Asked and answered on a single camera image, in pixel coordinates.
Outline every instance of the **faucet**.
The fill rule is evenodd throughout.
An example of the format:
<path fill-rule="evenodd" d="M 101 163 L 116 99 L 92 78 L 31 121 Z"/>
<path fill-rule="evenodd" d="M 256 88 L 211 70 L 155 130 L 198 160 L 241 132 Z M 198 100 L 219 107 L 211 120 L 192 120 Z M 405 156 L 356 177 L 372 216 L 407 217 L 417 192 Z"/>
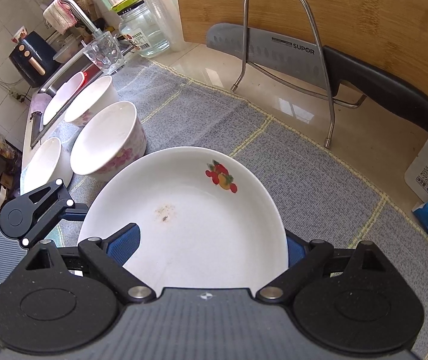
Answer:
<path fill-rule="evenodd" d="M 92 32 L 92 35 L 95 39 L 98 39 L 102 36 L 102 31 L 94 25 L 91 19 L 87 17 L 84 11 L 80 9 L 79 5 L 77 5 L 74 0 L 60 0 L 60 2 L 67 4 L 72 8 L 73 14 L 86 25 L 88 30 Z"/>

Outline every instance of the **tile countertop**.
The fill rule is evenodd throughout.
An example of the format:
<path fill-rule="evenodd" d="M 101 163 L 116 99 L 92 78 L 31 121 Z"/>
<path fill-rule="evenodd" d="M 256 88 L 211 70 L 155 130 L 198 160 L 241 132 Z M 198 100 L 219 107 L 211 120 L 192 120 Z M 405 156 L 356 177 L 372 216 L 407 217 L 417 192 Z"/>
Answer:
<path fill-rule="evenodd" d="M 229 90 L 241 71 L 234 56 L 192 44 L 182 52 L 166 52 L 153 58 L 181 74 L 208 85 Z M 277 73 L 286 81 L 311 89 L 312 86 Z M 249 99 L 266 112 L 323 145 L 329 125 L 328 103 L 305 95 L 268 78 L 247 66 L 236 94 Z M 341 86 L 338 97 L 355 102 L 356 91 Z M 406 213 L 419 198 L 404 181 L 404 173 L 427 140 L 428 133 L 366 99 L 358 109 L 336 108 L 331 151 L 386 192 Z M 30 148 L 32 122 L 28 120 L 24 140 L 23 168 L 40 146 Z"/>

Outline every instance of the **black air fryer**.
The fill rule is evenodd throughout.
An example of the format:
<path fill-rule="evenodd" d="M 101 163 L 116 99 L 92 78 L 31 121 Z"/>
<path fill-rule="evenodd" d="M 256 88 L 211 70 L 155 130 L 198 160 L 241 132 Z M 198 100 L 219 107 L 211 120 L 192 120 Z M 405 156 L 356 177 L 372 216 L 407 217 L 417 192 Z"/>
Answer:
<path fill-rule="evenodd" d="M 33 31 L 19 41 L 9 59 L 29 85 L 38 88 L 60 66 L 52 59 L 55 54 L 55 50 Z"/>

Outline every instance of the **gray cloth mat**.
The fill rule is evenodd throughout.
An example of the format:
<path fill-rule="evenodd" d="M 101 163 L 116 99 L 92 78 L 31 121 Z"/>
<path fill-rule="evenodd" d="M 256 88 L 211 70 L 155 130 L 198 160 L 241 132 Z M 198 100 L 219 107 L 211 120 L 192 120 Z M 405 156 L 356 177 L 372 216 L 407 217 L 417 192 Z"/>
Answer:
<path fill-rule="evenodd" d="M 400 271 L 424 305 L 414 352 L 428 360 L 428 235 L 389 197 L 328 150 L 247 100 L 134 57 L 114 74 L 121 100 L 133 102 L 147 153 L 174 146 L 217 150 L 251 170 L 267 188 L 284 226 L 305 240 L 337 248 L 370 239 Z M 52 136 L 72 150 L 80 128 L 62 122 Z M 74 175 L 69 191 L 90 205 L 105 183 Z M 61 221 L 58 246 L 77 244 L 80 223 Z"/>

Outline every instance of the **gold handle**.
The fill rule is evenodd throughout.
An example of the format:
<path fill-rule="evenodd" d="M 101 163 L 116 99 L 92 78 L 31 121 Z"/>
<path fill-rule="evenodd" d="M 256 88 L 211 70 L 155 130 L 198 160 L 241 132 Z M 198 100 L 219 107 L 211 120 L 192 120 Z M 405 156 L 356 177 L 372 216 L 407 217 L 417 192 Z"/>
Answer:
<path fill-rule="evenodd" d="M 34 57 L 31 57 L 31 58 L 29 59 L 29 63 L 30 63 L 32 66 L 34 66 L 34 69 L 36 69 L 36 70 L 39 72 L 39 74 L 40 74 L 41 76 L 44 76 L 44 75 L 45 75 L 45 70 L 44 70 L 44 68 L 43 68 L 42 66 L 40 66 L 39 62 L 37 62 L 37 60 L 35 60 L 35 59 L 34 59 Z"/>

